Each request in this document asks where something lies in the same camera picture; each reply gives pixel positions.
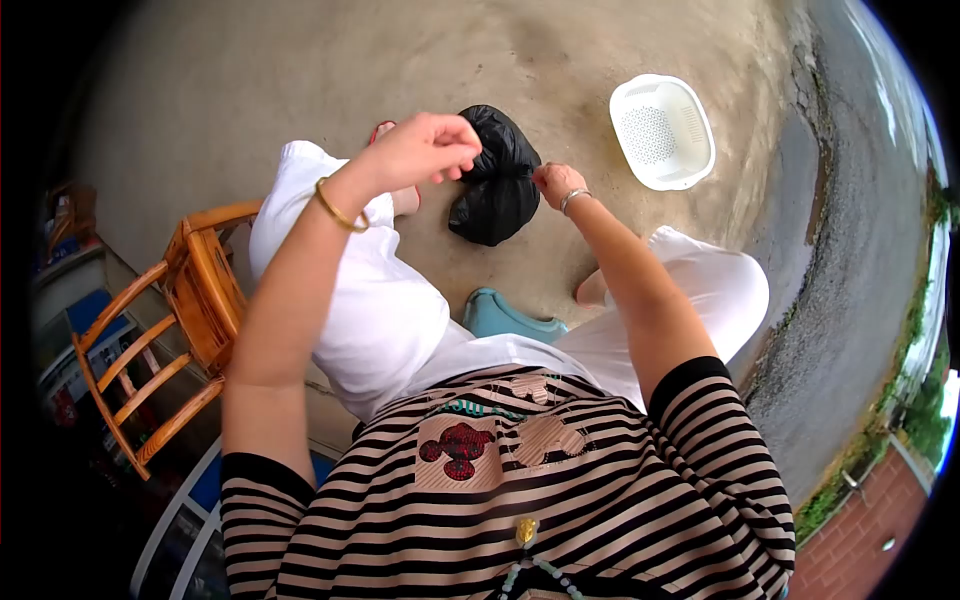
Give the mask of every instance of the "green plant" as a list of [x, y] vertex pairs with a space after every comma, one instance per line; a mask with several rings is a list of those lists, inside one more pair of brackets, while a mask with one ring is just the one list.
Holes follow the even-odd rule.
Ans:
[[894, 400], [894, 396], [897, 393], [897, 386], [894, 385], [893, 381], [887, 381], [883, 384], [883, 391], [880, 392], [880, 399], [876, 402], [876, 411], [878, 413], [883, 412], [887, 406], [890, 405], [890, 402]]
[[842, 471], [859, 474], [879, 459], [887, 449], [887, 433], [874, 417], [863, 431], [856, 434], [844, 450], [840, 464], [794, 516], [797, 543], [804, 542], [837, 508], [843, 499], [846, 481]]
[[926, 301], [926, 288], [930, 286], [929, 279], [924, 279], [923, 283], [917, 286], [913, 292], [913, 298], [906, 311], [906, 343], [898, 348], [905, 355], [906, 350], [924, 334], [924, 302]]
[[947, 199], [947, 194], [940, 189], [939, 185], [931, 185], [927, 193], [929, 199], [930, 220], [933, 223], [946, 223], [953, 215], [953, 209]]
[[943, 375], [949, 365], [950, 352], [947, 345], [946, 325], [940, 330], [937, 353], [926, 379], [903, 417], [903, 429], [910, 443], [920, 450], [931, 465], [940, 463], [943, 457], [944, 436], [950, 430], [950, 419], [940, 416], [944, 404]]

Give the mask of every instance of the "white pants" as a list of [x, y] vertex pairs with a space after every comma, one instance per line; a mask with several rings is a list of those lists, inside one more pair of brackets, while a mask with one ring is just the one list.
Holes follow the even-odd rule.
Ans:
[[[274, 182], [253, 225], [250, 260], [259, 280], [309, 200], [317, 179], [347, 161], [319, 146], [284, 146]], [[584, 377], [641, 410], [627, 334], [608, 294], [607, 309], [552, 346], [514, 334], [477, 339], [450, 320], [449, 306], [422, 275], [395, 256], [389, 194], [366, 208], [371, 227], [350, 236], [337, 271], [326, 327], [313, 361], [344, 405], [368, 421], [384, 403], [463, 372], [519, 364]], [[720, 358], [727, 362], [766, 313], [766, 276], [747, 254], [698, 242], [670, 227], [650, 237], [650, 250], [693, 303]]]

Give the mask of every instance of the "striped shirt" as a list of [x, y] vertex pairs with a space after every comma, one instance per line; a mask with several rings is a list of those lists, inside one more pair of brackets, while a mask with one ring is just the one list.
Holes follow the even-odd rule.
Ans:
[[[719, 359], [668, 374], [649, 416], [583, 379], [510, 365], [381, 408], [318, 491], [223, 462], [236, 598], [773, 598], [790, 504]], [[539, 523], [523, 550], [517, 521]]]

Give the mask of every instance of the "gold bangle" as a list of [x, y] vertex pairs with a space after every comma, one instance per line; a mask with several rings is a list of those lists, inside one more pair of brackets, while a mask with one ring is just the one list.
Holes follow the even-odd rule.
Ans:
[[354, 225], [354, 224], [350, 221], [350, 219], [348, 219], [347, 216], [344, 215], [344, 213], [340, 211], [339, 208], [337, 208], [337, 207], [334, 206], [333, 204], [329, 203], [329, 202], [326, 200], [326, 198], [324, 198], [324, 192], [321, 191], [321, 189], [320, 189], [320, 184], [323, 183], [323, 182], [326, 181], [326, 180], [327, 180], [326, 177], [321, 177], [321, 178], [319, 178], [319, 179], [317, 180], [317, 184], [314, 186], [314, 187], [316, 188], [316, 190], [317, 190], [317, 193], [315, 194], [315, 196], [317, 197], [317, 200], [320, 202], [320, 205], [321, 205], [323, 208], [326, 208], [326, 212], [330, 213], [330, 216], [333, 217], [333, 220], [337, 222], [337, 225], [339, 225], [340, 227], [342, 227], [342, 228], [344, 228], [344, 229], [353, 231], [354, 233], [363, 233], [364, 231], [366, 231], [367, 229], [369, 229], [369, 228], [370, 228], [370, 219], [367, 218], [367, 212], [366, 212], [366, 211], [364, 211], [364, 210], [361, 210], [361, 211], [360, 211], [360, 220], [363, 221], [363, 226], [359, 228], [358, 226]]

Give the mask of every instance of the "blue stool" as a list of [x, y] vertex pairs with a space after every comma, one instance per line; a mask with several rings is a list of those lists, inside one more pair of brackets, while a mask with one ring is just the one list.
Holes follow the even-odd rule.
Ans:
[[515, 333], [550, 344], [568, 329], [566, 323], [553, 318], [540, 321], [518, 312], [503, 296], [489, 287], [475, 290], [464, 309], [464, 327], [478, 338], [500, 333]]

